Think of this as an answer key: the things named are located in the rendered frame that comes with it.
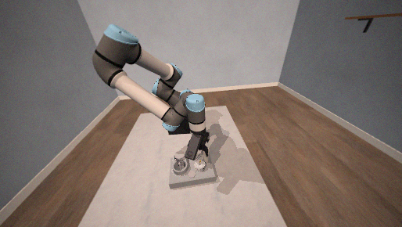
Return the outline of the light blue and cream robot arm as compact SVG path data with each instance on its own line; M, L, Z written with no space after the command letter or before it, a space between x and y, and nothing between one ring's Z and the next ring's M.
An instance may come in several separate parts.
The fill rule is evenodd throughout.
M165 64L142 49L138 39L125 29L110 24L93 53L92 62L97 74L108 86L117 88L157 116L169 132L174 132L187 115L192 131L201 132L206 127L203 96L188 89L175 91L173 88L183 73L173 63ZM125 63L137 64L158 74L160 79L157 78L152 93L172 109L131 80L123 71ZM201 135L192 134L185 158L195 160L201 140Z

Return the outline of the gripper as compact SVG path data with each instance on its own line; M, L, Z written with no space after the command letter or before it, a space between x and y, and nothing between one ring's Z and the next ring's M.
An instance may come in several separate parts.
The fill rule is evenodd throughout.
M208 163L208 154L209 154L210 149L207 148L205 144L206 144L206 142L209 142L210 139L208 139L209 132L206 132L205 129L206 129L206 128L204 128L204 129L201 131L201 132L203 132L202 134L201 134L201 132L194 132L194 131L192 131L191 129L190 129L190 131L191 131L192 134L201 135L201 136L202 136L202 140L201 140L201 143L200 143L200 145L199 145L199 150L202 150L201 154L203 155L203 159L205 160L206 163ZM205 131L204 131L204 130L205 130Z

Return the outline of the grey toothed gear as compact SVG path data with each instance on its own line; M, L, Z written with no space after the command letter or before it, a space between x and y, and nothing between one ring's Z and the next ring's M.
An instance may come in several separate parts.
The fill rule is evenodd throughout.
M205 167L206 167L206 164L203 160L197 160L194 163L194 168L196 171L203 171L205 169Z

